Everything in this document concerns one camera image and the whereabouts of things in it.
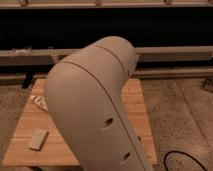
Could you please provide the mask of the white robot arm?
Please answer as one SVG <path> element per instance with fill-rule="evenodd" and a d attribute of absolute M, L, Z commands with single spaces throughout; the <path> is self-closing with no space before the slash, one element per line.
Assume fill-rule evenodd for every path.
<path fill-rule="evenodd" d="M 84 171 L 153 171 L 121 100 L 136 62 L 129 41 L 109 36 L 62 59 L 46 78 L 48 112 Z"/>

